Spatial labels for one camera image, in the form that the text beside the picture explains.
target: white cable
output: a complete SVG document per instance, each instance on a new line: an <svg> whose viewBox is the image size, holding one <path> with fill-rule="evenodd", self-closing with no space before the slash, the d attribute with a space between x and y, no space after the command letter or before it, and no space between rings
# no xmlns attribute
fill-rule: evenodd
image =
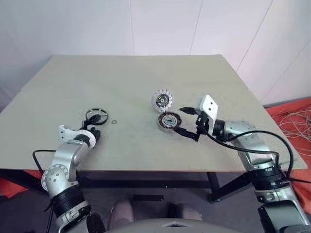
<svg viewBox="0 0 311 233"><path fill-rule="evenodd" d="M311 142L311 116L308 115L309 112L311 113L311 106L308 107L305 111L299 111L296 113L291 113L289 111L283 110L274 114L272 118L280 115L281 113L287 114L278 125L283 133L288 138L303 137ZM292 118L293 116L300 117L301 121L294 121Z"/></svg>
<svg viewBox="0 0 311 233"><path fill-rule="evenodd" d="M296 148L296 150L304 150L304 151L308 151L308 154L302 153L302 152L298 152L299 154L305 155L305 156L311 156L311 150L309 149L304 149L304 148Z"/></svg>

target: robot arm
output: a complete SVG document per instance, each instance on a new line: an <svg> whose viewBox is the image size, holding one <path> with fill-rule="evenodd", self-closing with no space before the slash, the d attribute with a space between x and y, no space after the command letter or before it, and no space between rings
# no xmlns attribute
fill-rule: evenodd
<svg viewBox="0 0 311 233"><path fill-rule="evenodd" d="M65 125L59 126L64 143L56 150L51 165L41 179L43 188L49 193L59 233L104 232L100 216L91 213L91 206L84 199L76 180L79 164L100 138L100 131L95 127L88 129L88 126L100 125L101 118L99 114L87 118L78 131Z"/></svg>
<svg viewBox="0 0 311 233"><path fill-rule="evenodd" d="M181 111L198 115L196 121L197 132L188 132L183 128L175 128L174 131L182 136L191 138L196 142L200 135L216 136L214 141L220 143L230 141L235 148L270 151L257 133L249 133L230 140L248 131L255 131L255 126L244 121L217 120L218 105L209 96L202 98L199 107L184 107ZM220 201L231 192L250 183L255 188L255 195L259 202L264 203L259 208L261 222L266 232L280 232L285 228L296 228L297 225L310 225L308 218L299 205L297 197L291 187L290 181L285 176L278 161L275 162L272 154L258 154L246 151L238 151L238 155L246 169L246 173L211 194L212 201Z"/></svg>

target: black circular part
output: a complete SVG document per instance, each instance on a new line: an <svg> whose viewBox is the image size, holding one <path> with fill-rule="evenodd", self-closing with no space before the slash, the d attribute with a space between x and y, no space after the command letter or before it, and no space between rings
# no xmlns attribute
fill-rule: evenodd
<svg viewBox="0 0 311 233"><path fill-rule="evenodd" d="M89 233L103 233L106 231L103 220L98 213L87 216L86 226Z"/></svg>
<svg viewBox="0 0 311 233"><path fill-rule="evenodd" d="M83 201L85 199L77 185L67 188L52 198L54 213L59 217Z"/></svg>
<svg viewBox="0 0 311 233"><path fill-rule="evenodd" d="M224 132L225 122L223 120L215 120L213 136L222 136Z"/></svg>
<svg viewBox="0 0 311 233"><path fill-rule="evenodd" d="M286 176L279 166L249 172L256 190L277 189L288 186Z"/></svg>
<svg viewBox="0 0 311 233"><path fill-rule="evenodd" d="M169 103L169 96L161 94L156 98L156 105L159 107L165 107Z"/></svg>
<svg viewBox="0 0 311 233"><path fill-rule="evenodd" d="M92 113L92 112L96 112L97 111L97 114L91 116L91 117L88 117L87 115ZM91 108L89 109L87 112L86 112L86 119L88 121L88 124L89 125L103 125L107 122L108 120L108 112L102 108Z"/></svg>
<svg viewBox="0 0 311 233"><path fill-rule="evenodd" d="M84 134L78 134L74 140L79 140L79 141L82 141L82 142L85 142L88 146L90 145L89 143L89 137L84 135Z"/></svg>

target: table frame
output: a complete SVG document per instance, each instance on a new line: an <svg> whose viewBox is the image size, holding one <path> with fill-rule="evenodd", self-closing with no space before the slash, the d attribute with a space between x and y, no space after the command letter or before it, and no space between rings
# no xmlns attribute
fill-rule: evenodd
<svg viewBox="0 0 311 233"><path fill-rule="evenodd" d="M0 169L0 177L39 193L47 194L41 180L23 170ZM206 181L187 180L89 180L80 178L81 188L201 188L211 189L212 193L220 187L216 172L207 172Z"/></svg>

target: silver robot arm segment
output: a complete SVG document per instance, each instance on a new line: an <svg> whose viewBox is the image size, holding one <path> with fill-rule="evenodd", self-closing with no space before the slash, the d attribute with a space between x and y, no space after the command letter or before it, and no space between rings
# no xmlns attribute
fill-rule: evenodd
<svg viewBox="0 0 311 233"><path fill-rule="evenodd" d="M51 165L41 179L42 186L51 199L58 232L104 232L101 218L90 213L91 207L76 181L77 168L95 146L100 132L95 128L74 131L67 126L60 126L59 133L64 143L56 150Z"/></svg>
<svg viewBox="0 0 311 233"><path fill-rule="evenodd" d="M221 137L222 139L227 140L230 136L236 136L241 133L254 130L256 130L255 126L245 121L226 121ZM239 148L270 151L268 146L257 133L246 134L231 141L231 143ZM255 154L239 151L238 155L246 171L264 169L275 165L274 158L270 154Z"/></svg>

